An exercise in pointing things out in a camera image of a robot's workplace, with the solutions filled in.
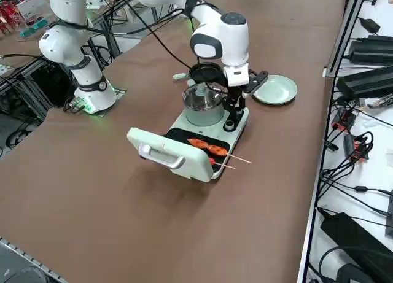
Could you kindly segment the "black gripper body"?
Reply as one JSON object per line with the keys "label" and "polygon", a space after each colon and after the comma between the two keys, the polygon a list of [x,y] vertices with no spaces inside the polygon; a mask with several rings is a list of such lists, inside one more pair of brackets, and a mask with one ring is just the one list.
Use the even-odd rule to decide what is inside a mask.
{"label": "black gripper body", "polygon": [[243,98],[253,95],[268,78],[267,71],[256,73],[249,70],[248,72],[236,72],[227,78],[228,93],[235,96],[242,96]]}

